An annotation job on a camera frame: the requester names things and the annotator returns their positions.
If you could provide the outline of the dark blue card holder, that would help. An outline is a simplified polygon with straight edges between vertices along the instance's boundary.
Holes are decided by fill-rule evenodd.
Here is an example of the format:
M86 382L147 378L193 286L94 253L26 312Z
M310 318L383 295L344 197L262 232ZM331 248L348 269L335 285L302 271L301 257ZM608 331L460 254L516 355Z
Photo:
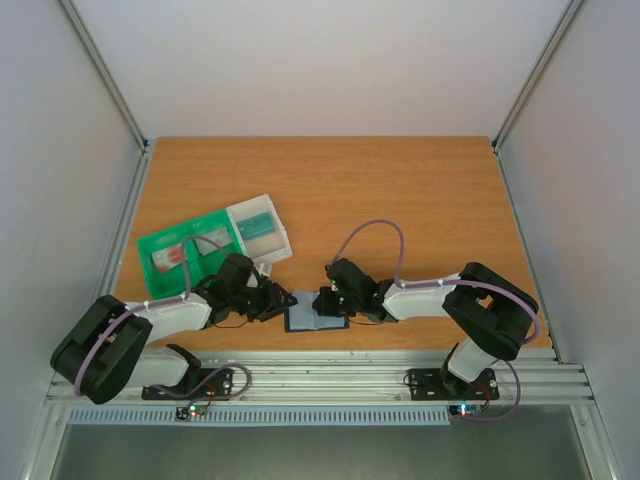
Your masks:
M284 330L286 333L318 332L349 329L346 317L330 317L317 313L312 303L317 297L316 292L297 291L293 293L297 304L290 307L284 315Z

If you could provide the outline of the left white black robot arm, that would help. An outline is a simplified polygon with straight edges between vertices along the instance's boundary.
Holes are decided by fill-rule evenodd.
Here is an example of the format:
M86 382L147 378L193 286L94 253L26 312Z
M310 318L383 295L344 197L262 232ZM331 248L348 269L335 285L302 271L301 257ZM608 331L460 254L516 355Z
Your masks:
M149 344L214 327L232 313L264 322L296 303L249 257L231 253L217 273L175 297L142 303L99 297L54 349L50 366L73 385L75 395L97 405L133 386L153 388L164 398L190 399L208 380L200 360L177 344L150 359L143 355Z

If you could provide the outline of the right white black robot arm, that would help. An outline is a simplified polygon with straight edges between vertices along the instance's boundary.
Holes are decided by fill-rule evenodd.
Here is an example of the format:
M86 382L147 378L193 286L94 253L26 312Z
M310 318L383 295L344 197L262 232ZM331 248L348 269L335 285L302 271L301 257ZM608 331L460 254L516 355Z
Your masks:
M322 316L361 315L376 324L449 317L457 324L465 340L450 351L436 381L448 399L462 398L496 361L515 360L540 333L537 302L478 262L423 281L376 281L347 259L337 260L326 273L330 285L312 303Z

